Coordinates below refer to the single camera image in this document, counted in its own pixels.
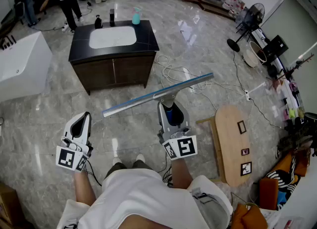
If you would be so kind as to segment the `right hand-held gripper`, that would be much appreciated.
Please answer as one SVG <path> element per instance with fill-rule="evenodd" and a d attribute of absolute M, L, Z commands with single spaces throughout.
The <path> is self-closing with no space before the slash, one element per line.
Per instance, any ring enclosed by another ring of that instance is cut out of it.
<path fill-rule="evenodd" d="M 188 111 L 180 102 L 173 103 L 173 130 L 170 131 L 170 110 L 161 102 L 158 103 L 158 119 L 161 126 L 158 137 L 170 160 L 177 160 L 198 154 L 197 138 L 190 129 Z"/>

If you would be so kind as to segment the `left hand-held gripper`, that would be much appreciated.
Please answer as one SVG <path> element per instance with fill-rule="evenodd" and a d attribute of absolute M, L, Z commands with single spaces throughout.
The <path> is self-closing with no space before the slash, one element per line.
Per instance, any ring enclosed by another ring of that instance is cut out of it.
<path fill-rule="evenodd" d="M 91 114 L 83 112 L 66 123 L 61 145 L 56 147 L 55 164 L 57 166 L 78 173 L 86 168 L 86 163 L 93 150 L 89 142 L 91 122 Z"/>

